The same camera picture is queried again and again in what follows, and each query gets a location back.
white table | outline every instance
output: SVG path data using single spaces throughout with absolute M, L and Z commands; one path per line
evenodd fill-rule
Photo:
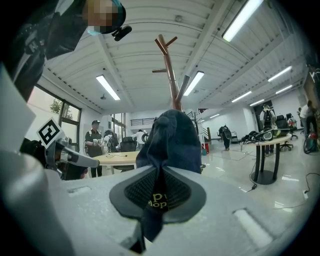
M 248 146 L 256 147 L 255 172 L 251 174 L 251 179 L 255 183 L 262 184 L 262 185 L 269 185 L 274 183 L 277 180 L 277 173 L 278 173 L 279 160 L 280 160 L 280 143 L 286 142 L 291 137 L 292 135 L 288 134 L 284 137 L 275 138 L 271 141 L 247 144 Z M 266 149 L 266 146 L 274 145 L 274 144 L 275 144 L 275 164 L 274 164 L 274 171 L 272 172 L 264 169 L 265 149 Z M 261 156 L 261 169 L 259 174 L 260 156 Z
M 111 173 L 115 174 L 114 166 L 134 166 L 136 169 L 136 158 L 139 151 L 132 152 L 115 152 L 107 153 L 104 155 L 99 155 L 94 157 L 94 159 L 99 160 L 100 166 L 110 166 Z

round white table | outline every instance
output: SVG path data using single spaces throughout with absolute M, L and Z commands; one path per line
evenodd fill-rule
M 284 137 L 278 137 L 271 141 L 249 143 L 248 146 L 256 147 L 256 159 L 255 159 L 255 172 L 251 174 L 251 179 L 258 184 L 269 185 L 274 183 L 277 180 L 279 160 L 280 160 L 280 143 L 284 143 L 287 140 L 290 140 L 292 137 L 291 134 L 288 134 Z M 266 146 L 275 144 L 275 164 L 274 171 L 265 170 L 265 150 Z

ceiling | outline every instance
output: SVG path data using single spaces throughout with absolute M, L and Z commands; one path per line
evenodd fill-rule
M 125 25 L 132 32 L 116 42 L 110 34 L 85 32 L 74 52 L 45 63 L 43 76 L 101 113 L 170 108 L 171 94 L 155 39 L 170 45 L 176 80 L 197 71 L 204 76 L 182 98 L 184 109 L 228 108 L 238 96 L 251 104 L 270 99 L 292 84 L 300 86 L 307 74 L 308 44 L 299 28 L 279 6 L 264 1 L 231 42 L 222 38 L 244 0 L 121 0 Z M 292 70 L 272 82 L 268 78 L 284 68 Z M 121 100 L 115 101 L 96 80 L 103 74 Z M 100 99 L 105 94 L 106 100 Z

black table base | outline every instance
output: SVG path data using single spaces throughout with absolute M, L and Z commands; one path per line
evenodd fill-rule
M 265 168 L 265 150 L 266 146 L 256 146 L 256 160 L 255 160 L 255 172 L 251 174 L 251 179 L 261 185 L 269 185 L 277 180 L 279 158 L 280 158 L 280 143 L 275 145 L 275 164 L 274 171 L 264 170 Z

tree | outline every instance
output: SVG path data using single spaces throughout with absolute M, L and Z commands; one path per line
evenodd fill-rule
M 58 114 L 60 113 L 60 109 L 61 109 L 61 105 L 62 105 L 62 101 L 54 99 L 53 103 L 50 105 L 50 110 L 52 113 Z M 66 115 L 66 118 L 68 119 L 73 119 L 71 110 L 68 107 L 68 114 Z

